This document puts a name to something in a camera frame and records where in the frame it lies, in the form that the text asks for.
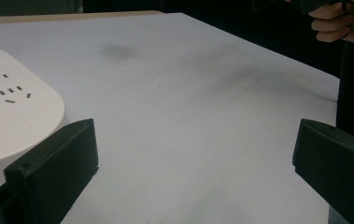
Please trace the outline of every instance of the white table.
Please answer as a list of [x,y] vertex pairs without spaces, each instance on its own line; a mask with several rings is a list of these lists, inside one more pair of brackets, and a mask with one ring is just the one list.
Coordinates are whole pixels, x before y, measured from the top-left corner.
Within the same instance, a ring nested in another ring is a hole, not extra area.
[[0,49],[94,119],[100,169],[63,224],[327,223],[291,161],[337,78],[178,13],[0,22]]

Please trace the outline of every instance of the finger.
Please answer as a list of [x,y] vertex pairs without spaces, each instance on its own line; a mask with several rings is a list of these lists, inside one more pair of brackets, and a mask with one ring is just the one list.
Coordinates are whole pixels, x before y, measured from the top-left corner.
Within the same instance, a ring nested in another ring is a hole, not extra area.
[[[346,12],[350,11],[351,9],[352,9],[352,5],[347,4]],[[309,12],[308,15],[316,19],[330,20],[339,17],[340,15],[343,15],[346,12],[343,11],[343,7],[341,3],[336,3],[333,5],[325,5],[319,7],[316,10]]]
[[340,16],[333,20],[317,19],[311,23],[311,28],[315,31],[338,31],[354,22],[353,15]]
[[319,32],[317,34],[317,40],[323,41],[323,42],[327,42],[327,43],[331,43],[331,42],[339,40],[339,39],[345,37],[346,35],[348,35],[350,30],[351,29],[349,27],[345,27],[345,28],[343,28],[342,30],[339,30],[339,31]]

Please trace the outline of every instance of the black plastic block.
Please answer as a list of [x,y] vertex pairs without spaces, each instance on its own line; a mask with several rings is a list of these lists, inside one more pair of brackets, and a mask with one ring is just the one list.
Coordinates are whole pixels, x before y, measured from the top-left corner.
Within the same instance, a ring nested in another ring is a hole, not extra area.
[[354,136],[303,119],[293,164],[298,175],[354,224]]

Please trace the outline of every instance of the power strip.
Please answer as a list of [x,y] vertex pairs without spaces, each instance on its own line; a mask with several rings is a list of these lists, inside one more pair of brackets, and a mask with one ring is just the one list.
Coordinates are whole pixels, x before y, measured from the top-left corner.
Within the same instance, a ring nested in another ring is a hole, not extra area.
[[0,50],[0,185],[10,163],[64,123],[61,96]]

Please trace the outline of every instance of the table surface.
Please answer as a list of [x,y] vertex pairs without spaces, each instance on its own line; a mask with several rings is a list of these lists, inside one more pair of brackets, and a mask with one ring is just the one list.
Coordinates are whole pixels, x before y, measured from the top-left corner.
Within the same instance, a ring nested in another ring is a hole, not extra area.
[[180,13],[0,21],[0,49],[94,119],[99,172],[63,224],[327,223],[291,161],[337,78]]

